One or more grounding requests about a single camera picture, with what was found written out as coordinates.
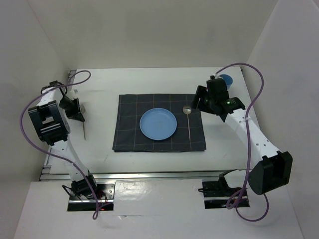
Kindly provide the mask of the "blue plastic cup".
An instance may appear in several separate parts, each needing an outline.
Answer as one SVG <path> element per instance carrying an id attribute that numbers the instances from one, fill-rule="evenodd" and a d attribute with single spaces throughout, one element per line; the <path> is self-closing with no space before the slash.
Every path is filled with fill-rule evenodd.
<path id="1" fill-rule="evenodd" d="M 229 90 L 233 84 L 233 78 L 227 74 L 221 74 L 220 77 L 224 80 L 227 90 Z"/>

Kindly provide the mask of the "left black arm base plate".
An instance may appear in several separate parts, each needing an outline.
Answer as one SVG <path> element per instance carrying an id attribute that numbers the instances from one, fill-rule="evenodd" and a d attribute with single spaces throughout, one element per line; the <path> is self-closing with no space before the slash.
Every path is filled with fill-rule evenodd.
<path id="1" fill-rule="evenodd" d="M 115 182 L 106 182 L 97 184 L 97 199 L 99 211 L 112 211 L 114 209 Z M 92 195 L 85 197 L 84 195 L 76 196 L 69 190 L 68 212 L 87 212 L 95 211 L 96 202 Z"/>

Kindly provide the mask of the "silver metal fork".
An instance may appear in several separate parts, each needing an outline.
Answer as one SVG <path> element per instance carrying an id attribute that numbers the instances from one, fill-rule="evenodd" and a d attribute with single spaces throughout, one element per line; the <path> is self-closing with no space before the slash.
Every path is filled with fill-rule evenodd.
<path id="1" fill-rule="evenodd" d="M 83 104 L 80 105 L 80 109 L 81 109 L 82 116 L 84 117 L 86 110 Z M 83 128 L 84 140 L 86 140 L 85 120 L 82 122 L 82 128 Z"/>

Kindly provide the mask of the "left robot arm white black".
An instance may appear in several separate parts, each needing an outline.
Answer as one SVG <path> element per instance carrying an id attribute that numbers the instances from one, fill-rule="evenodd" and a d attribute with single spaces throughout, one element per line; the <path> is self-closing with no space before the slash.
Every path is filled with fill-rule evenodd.
<path id="1" fill-rule="evenodd" d="M 83 123 L 85 119 L 79 100 L 67 97 L 64 87 L 58 81 L 43 87 L 39 103 L 28 109 L 28 115 L 39 139 L 50 145 L 57 156 L 66 158 L 64 165 L 71 179 L 71 188 L 66 191 L 78 198 L 93 199 L 99 193 L 99 186 L 71 144 L 67 121 L 74 119 Z"/>

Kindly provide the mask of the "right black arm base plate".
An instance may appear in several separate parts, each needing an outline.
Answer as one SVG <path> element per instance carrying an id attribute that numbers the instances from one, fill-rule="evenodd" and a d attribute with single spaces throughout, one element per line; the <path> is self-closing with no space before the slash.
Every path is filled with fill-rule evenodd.
<path id="1" fill-rule="evenodd" d="M 240 188 L 230 188 L 222 181 L 204 181 L 198 192 L 204 196 L 205 209 L 225 209 L 231 195 Z"/>

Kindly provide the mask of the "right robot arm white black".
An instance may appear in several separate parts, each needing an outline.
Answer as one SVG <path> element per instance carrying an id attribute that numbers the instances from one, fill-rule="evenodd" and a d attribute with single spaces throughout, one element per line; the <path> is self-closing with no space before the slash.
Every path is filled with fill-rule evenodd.
<path id="1" fill-rule="evenodd" d="M 234 170 L 226 173 L 217 184 L 219 193 L 229 195 L 243 185 L 246 177 L 248 187 L 257 195 L 288 184 L 292 156 L 288 152 L 281 152 L 265 137 L 239 98 L 229 97 L 223 79 L 211 79 L 206 82 L 206 86 L 198 86 L 192 108 L 219 116 L 251 152 L 249 171 Z"/>

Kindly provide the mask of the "silver metal spoon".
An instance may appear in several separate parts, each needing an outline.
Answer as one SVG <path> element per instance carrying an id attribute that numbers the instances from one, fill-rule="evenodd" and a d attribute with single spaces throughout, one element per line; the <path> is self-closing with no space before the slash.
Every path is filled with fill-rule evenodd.
<path id="1" fill-rule="evenodd" d="M 190 106 L 184 106 L 182 110 L 183 110 L 183 113 L 187 116 L 188 136 L 189 136 L 189 141 L 191 141 L 189 115 L 192 112 L 192 108 Z"/>

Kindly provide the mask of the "blue plastic plate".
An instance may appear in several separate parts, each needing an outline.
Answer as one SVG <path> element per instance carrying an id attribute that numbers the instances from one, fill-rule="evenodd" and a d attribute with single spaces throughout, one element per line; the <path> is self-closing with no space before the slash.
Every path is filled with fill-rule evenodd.
<path id="1" fill-rule="evenodd" d="M 172 112 L 163 108 L 146 111 L 140 119 L 140 130 L 152 140 L 165 140 L 177 129 L 177 120 Z"/>

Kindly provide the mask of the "dark grey checked cloth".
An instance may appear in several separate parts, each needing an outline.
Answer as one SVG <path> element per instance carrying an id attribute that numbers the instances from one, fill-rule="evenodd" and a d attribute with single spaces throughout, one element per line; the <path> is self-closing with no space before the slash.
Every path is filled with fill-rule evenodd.
<path id="1" fill-rule="evenodd" d="M 113 141 L 115 152 L 203 152 L 206 141 L 201 112 L 192 110 L 189 116 L 183 113 L 190 106 L 193 94 L 139 94 L 119 95 L 118 115 Z M 140 129 L 142 115 L 151 109 L 163 108 L 177 120 L 177 129 L 168 139 L 152 140 Z"/>

